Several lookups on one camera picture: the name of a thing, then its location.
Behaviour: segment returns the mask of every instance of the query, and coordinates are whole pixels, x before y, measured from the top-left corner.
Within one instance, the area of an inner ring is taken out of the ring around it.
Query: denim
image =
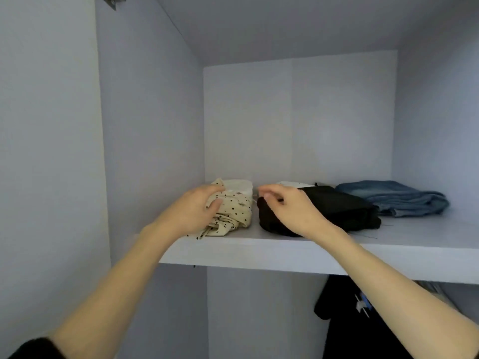
[[[449,201],[442,193],[419,191],[390,180],[340,184],[336,190],[363,198],[377,206],[379,214],[394,217],[440,214],[449,206]]]

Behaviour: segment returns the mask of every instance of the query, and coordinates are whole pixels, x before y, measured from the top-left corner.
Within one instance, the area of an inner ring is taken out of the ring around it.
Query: cream polka dot garment
[[[223,180],[216,179],[212,184],[224,186]],[[207,225],[207,227],[194,235],[196,239],[201,239],[206,235],[226,235],[238,227],[248,228],[251,224],[251,207],[253,200],[242,193],[231,190],[218,192],[209,197],[207,207],[215,200],[223,199],[218,213]]]

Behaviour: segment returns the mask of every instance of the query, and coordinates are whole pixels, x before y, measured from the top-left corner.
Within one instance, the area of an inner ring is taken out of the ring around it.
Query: hinge
[[[126,0],[104,0],[113,10],[117,9],[117,3],[124,2]]]

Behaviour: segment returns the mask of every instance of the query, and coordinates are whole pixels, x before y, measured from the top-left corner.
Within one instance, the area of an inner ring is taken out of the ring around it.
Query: right hand
[[[325,230],[339,229],[316,209],[303,190],[272,184],[260,186],[258,191],[281,223],[296,234],[315,240]]]

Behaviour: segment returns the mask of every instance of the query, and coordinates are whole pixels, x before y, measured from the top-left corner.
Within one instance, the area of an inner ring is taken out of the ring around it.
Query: white shelf
[[[382,217],[378,230],[352,236],[411,279],[479,284],[479,226],[447,217]],[[225,237],[183,237],[161,263],[345,274],[322,248],[303,238],[273,235],[253,223]]]

